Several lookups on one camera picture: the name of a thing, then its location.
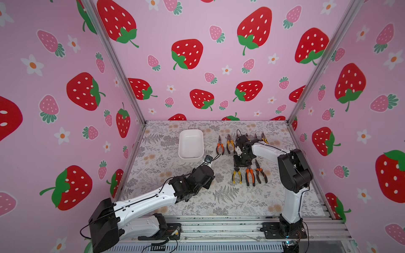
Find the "yellow black diagonal pliers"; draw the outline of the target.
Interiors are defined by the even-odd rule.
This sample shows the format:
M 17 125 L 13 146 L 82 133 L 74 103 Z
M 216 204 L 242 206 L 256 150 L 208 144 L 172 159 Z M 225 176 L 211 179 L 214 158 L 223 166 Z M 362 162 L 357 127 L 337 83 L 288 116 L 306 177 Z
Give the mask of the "yellow black diagonal pliers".
M 227 139 L 227 146 L 226 146 L 227 152 L 228 152 L 229 154 L 231 154 L 231 153 L 235 154 L 235 153 L 236 153 L 236 152 L 235 152 L 235 143 L 234 143 L 234 141 L 232 140 L 231 135 L 228 134 L 227 137 L 226 137 L 226 139 Z

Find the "orange black long-nose pliers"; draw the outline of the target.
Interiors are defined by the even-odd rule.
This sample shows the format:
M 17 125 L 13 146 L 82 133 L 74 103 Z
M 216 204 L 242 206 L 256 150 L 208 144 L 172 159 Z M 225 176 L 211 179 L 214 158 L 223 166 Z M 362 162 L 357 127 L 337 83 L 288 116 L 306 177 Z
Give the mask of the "orange black long-nose pliers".
M 261 168 L 261 166 L 260 166 L 260 164 L 259 164 L 259 162 L 257 160 L 255 160 L 255 165 L 256 165 L 256 179 L 257 179 L 257 182 L 259 184 L 262 183 L 262 181 L 261 181 L 261 176 L 262 176 L 263 179 L 264 179 L 264 182 L 268 183 L 267 175 L 265 174 L 265 172 L 263 171 L 263 169 Z

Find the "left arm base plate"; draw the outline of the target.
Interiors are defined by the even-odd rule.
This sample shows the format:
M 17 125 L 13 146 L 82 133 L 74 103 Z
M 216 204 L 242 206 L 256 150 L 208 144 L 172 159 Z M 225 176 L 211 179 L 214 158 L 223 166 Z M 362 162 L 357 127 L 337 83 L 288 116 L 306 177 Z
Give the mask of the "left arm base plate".
M 167 223 L 163 228 L 159 230 L 152 236 L 139 236 L 138 240 L 166 240 L 166 239 L 180 239 L 181 234 L 181 223 Z

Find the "yellow black combination pliers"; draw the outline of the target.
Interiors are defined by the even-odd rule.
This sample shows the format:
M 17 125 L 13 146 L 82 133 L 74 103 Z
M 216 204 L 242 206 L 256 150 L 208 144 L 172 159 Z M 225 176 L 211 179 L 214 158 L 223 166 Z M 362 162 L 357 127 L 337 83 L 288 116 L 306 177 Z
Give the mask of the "yellow black combination pliers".
M 266 136 L 265 136 L 264 133 L 262 133 L 261 138 L 262 138 L 262 141 L 263 141 L 265 144 L 269 145 L 269 142 L 268 142 L 268 140 L 267 140 L 267 138 L 266 138 Z

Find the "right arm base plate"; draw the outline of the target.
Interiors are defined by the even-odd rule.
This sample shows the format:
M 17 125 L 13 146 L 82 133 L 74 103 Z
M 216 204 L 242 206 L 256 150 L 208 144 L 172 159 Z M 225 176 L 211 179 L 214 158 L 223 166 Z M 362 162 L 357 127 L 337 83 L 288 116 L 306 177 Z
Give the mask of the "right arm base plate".
M 296 223 L 285 222 L 264 222 L 260 229 L 266 239 L 307 239 L 308 235 L 303 222 Z

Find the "white plastic storage box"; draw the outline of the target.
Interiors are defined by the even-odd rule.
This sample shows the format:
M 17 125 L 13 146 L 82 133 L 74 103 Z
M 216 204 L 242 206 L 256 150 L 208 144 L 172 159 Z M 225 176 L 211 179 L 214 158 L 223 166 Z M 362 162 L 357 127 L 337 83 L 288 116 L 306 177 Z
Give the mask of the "white plastic storage box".
M 199 129 L 184 130 L 179 135 L 178 156 L 185 162 L 198 162 L 204 155 L 204 136 Z

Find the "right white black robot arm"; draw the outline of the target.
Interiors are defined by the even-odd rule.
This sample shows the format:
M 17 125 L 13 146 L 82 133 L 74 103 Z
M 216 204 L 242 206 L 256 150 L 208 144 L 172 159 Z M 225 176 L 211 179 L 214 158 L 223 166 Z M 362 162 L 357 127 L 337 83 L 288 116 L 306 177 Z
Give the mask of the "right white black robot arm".
M 278 166 L 279 177 L 285 188 L 284 206 L 279 222 L 264 223 L 261 231 L 267 239 L 306 238 L 301 218 L 302 196 L 310 190 L 313 173 L 300 149 L 285 151 L 259 139 L 249 140 L 246 135 L 237 136 L 234 154 L 234 173 L 245 169 L 245 182 L 255 186 L 258 173 L 264 173 L 258 157 Z

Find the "yellow grey needle-nose pliers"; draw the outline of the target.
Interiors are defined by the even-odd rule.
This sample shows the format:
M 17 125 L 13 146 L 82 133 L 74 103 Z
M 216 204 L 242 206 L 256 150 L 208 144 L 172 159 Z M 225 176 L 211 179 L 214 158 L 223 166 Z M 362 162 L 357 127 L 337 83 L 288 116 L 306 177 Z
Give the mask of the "yellow grey needle-nose pliers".
M 242 177 L 240 168 L 238 168 L 238 167 L 235 167 L 235 168 L 234 168 L 234 171 L 233 171 L 233 175 L 232 175 L 232 182 L 233 182 L 233 184 L 236 183 L 236 179 L 237 179 L 236 177 L 239 178 L 239 183 L 242 184 L 242 183 L 243 183 L 243 177 Z

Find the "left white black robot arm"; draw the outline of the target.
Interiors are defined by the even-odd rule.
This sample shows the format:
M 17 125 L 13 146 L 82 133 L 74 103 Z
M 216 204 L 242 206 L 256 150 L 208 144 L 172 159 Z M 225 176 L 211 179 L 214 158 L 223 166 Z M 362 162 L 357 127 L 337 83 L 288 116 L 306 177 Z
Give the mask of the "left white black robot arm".
M 179 239 L 180 223 L 168 223 L 152 211 L 181 201 L 188 202 L 201 188 L 209 189 L 214 171 L 203 164 L 187 175 L 169 178 L 162 187 L 124 201 L 102 200 L 89 219 L 92 251 L 102 253 L 123 239 L 152 240 L 160 246 Z

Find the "small orange black pliers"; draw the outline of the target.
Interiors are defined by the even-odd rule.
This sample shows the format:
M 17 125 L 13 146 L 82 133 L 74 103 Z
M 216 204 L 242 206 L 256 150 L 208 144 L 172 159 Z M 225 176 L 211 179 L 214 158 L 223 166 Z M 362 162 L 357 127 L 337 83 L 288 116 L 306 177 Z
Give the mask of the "small orange black pliers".
M 217 148 L 216 148 L 216 153 L 217 155 L 224 155 L 225 149 L 224 145 L 221 141 L 221 136 L 218 137 L 218 143 L 217 143 Z

